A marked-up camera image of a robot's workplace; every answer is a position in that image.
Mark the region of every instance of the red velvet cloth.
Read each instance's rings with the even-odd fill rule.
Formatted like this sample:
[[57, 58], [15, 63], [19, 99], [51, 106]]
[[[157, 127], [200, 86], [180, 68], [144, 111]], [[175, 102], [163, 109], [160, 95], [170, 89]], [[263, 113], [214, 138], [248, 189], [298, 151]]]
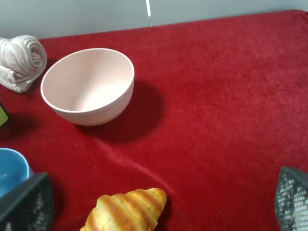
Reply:
[[285, 11], [44, 39], [49, 66], [105, 47], [136, 81], [112, 122], [81, 127], [44, 103], [40, 79], [20, 95], [0, 147], [52, 177], [54, 231], [78, 231], [102, 194], [159, 187], [158, 231], [278, 231], [280, 168], [308, 171], [308, 14]]

